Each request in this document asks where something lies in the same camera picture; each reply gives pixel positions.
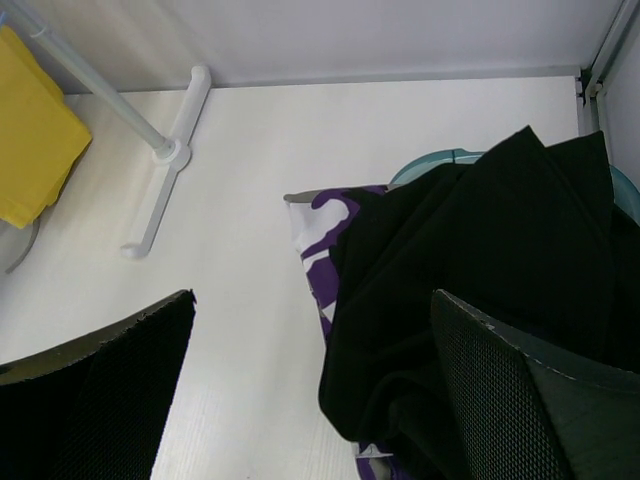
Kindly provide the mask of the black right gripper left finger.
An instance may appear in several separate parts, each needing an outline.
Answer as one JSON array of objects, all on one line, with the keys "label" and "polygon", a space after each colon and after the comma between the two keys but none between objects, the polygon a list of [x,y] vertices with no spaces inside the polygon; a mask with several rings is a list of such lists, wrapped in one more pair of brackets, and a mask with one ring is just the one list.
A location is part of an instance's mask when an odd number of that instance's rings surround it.
[{"label": "black right gripper left finger", "polygon": [[180,290],[1,366],[4,479],[148,479],[195,318]]}]

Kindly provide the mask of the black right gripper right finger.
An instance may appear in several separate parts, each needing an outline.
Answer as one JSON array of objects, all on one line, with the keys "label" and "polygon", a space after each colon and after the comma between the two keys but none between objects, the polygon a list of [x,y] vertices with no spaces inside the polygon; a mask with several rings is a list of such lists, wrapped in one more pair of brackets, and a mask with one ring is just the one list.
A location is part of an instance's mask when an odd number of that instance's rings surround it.
[{"label": "black right gripper right finger", "polygon": [[636,479],[639,377],[444,291],[431,325],[474,479]]}]

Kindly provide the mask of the light blue wire hanger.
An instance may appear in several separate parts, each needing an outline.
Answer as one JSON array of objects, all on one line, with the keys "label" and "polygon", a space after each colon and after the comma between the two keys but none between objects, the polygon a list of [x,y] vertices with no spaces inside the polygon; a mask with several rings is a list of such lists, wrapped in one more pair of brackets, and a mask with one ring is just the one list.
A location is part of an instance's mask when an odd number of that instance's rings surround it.
[{"label": "light blue wire hanger", "polygon": [[31,15],[29,12],[3,10],[1,13],[1,24],[6,23],[17,27],[32,39],[38,39],[48,30],[48,25],[44,20],[37,15]]}]

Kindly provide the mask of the purple camouflage trousers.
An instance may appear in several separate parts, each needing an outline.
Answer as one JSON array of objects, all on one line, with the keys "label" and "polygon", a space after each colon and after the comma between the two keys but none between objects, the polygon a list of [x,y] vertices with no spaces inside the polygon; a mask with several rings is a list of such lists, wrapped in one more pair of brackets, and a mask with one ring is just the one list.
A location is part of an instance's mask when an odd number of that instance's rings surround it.
[{"label": "purple camouflage trousers", "polygon": [[[387,185],[331,188],[287,194],[284,202],[291,221],[292,241],[298,252],[311,295],[316,303],[322,335],[328,339],[334,318],[338,274],[330,248],[354,220],[359,204],[349,193],[381,196]],[[386,446],[356,442],[351,445],[358,475],[362,479],[406,479],[408,475]]]}]

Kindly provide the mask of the black trousers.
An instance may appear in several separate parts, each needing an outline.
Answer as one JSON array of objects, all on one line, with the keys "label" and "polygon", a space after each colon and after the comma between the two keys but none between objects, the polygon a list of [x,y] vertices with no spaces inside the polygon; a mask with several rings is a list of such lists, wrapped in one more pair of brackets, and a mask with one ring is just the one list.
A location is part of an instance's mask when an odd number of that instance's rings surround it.
[{"label": "black trousers", "polygon": [[468,477],[431,328],[439,289],[638,371],[639,228],[614,202],[602,133],[545,146],[523,129],[471,165],[349,198],[319,385],[345,439],[383,444],[415,479]]}]

